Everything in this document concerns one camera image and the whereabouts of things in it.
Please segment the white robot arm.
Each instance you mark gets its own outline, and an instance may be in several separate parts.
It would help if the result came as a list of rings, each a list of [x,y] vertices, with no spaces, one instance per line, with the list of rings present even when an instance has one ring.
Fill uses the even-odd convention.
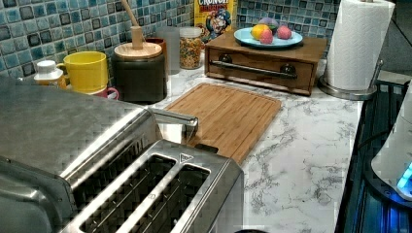
[[[410,201],[412,175],[412,86],[407,85],[395,124],[385,144],[371,160],[377,177],[402,199]]]

